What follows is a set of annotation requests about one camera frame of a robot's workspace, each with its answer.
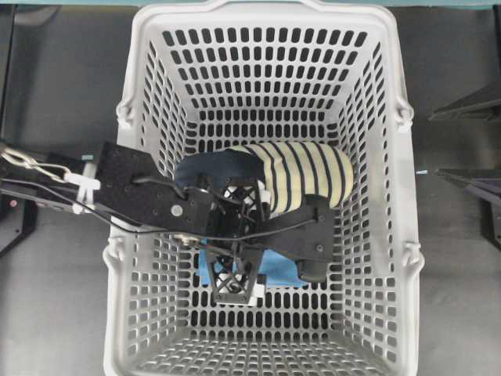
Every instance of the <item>black and white striped fabric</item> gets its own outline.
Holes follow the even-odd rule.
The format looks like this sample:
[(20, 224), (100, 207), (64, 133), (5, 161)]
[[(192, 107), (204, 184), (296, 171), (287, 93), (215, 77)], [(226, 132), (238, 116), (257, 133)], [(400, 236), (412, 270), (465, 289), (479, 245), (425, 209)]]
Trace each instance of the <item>black and white striped fabric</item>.
[(231, 148), (259, 157), (264, 163), (272, 213), (295, 210), (305, 194), (318, 194), (334, 208), (351, 193), (353, 167), (341, 150), (322, 143), (256, 143)]

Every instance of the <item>white plastic basket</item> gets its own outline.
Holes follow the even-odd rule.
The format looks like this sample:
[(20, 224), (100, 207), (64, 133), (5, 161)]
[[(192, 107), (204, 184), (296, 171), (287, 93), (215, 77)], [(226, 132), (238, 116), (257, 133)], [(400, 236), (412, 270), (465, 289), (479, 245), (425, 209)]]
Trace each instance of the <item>white plastic basket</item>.
[(414, 375), (419, 251), (394, 17), (304, 2), (155, 5), (132, 26), (118, 142), (171, 175), (187, 154), (266, 140), (340, 147), (355, 187), (337, 209), (326, 283), (216, 305), (197, 254), (111, 232), (111, 375)]

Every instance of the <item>black cable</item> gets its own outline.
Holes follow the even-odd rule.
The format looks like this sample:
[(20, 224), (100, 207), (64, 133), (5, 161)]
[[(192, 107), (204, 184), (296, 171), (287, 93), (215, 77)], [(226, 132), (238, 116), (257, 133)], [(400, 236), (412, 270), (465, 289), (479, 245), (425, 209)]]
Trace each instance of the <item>black cable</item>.
[(162, 186), (168, 186), (172, 188), (180, 198), (184, 199), (186, 197), (182, 188), (169, 178), (160, 179), (155, 176), (149, 175), (149, 176), (138, 176), (132, 180), (132, 184), (144, 184), (144, 183), (156, 183)]
[(274, 235), (276, 233), (282, 233), (285, 231), (297, 229), (298, 227), (308, 225), (310, 223), (316, 222), (316, 219), (307, 219), (303, 222), (296, 223), (294, 225), (290, 225), (287, 227), (283, 227), (277, 230), (270, 230), (270, 231), (263, 231), (260, 233), (253, 233), (249, 235), (244, 235), (242, 237), (209, 237), (206, 235), (202, 235), (199, 233), (185, 233), (182, 231), (170, 231), (166, 229), (158, 229), (158, 230), (147, 230), (147, 231), (135, 231), (135, 230), (129, 230), (126, 229), (123, 226), (120, 226), (110, 219), (108, 219), (105, 215), (103, 215), (101, 212), (96, 211), (95, 209), (89, 207), (86, 204), (82, 204), (81, 202), (74, 200), (73, 198), (66, 197), (62, 195), (59, 192), (56, 192), (55, 190), (52, 190), (51, 188), (48, 188), (47, 186), (44, 186), (43, 184), (35, 183), (35, 182), (28, 182), (27, 180), (18, 180), (18, 179), (2, 179), (3, 182), (5, 183), (12, 183), (12, 184), (24, 184), (28, 186), (36, 186), (37, 188), (40, 188), (41, 190), (45, 190), (46, 192), (49, 192), (50, 194), (54, 195), (55, 197), (60, 198), (61, 200), (64, 200), (66, 202), (70, 202), (71, 204), (76, 204), (82, 206), (85, 210), (87, 210), (89, 213), (94, 215), (97, 219), (107, 223), (108, 225), (120, 230), (124, 231), (125, 233), (132, 233), (135, 235), (147, 235), (151, 233), (166, 233), (169, 235), (184, 235), (187, 237), (199, 237), (200, 239), (208, 239), (208, 240), (218, 240), (218, 241), (240, 241), (240, 240), (246, 240), (246, 239), (253, 239), (255, 237), (267, 237), (269, 235)]

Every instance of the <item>gray floor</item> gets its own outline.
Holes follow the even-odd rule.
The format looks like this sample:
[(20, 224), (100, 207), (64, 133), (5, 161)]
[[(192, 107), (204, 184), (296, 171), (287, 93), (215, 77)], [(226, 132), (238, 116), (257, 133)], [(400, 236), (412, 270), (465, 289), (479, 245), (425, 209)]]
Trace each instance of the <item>gray floor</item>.
[[(416, 109), (416, 170), (499, 167), (499, 125), (426, 120), (499, 76), (492, 12), (393, 10)], [(64, 7), (45, 23), (19, 15), (5, 136), (74, 156), (113, 140), (134, 11)], [(417, 194), (427, 260), (419, 375), (498, 375), (501, 254), (485, 239), (487, 208), (432, 174), (417, 176)], [(37, 232), (0, 259), (0, 374), (103, 374), (107, 232), (42, 211)]]

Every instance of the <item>screw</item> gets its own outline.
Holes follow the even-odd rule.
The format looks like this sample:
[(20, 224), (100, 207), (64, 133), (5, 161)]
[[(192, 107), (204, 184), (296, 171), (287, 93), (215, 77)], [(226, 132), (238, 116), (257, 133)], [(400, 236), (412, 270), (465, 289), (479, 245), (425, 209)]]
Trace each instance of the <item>screw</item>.
[(180, 217), (182, 215), (182, 206), (181, 205), (172, 205), (171, 214), (174, 217)]

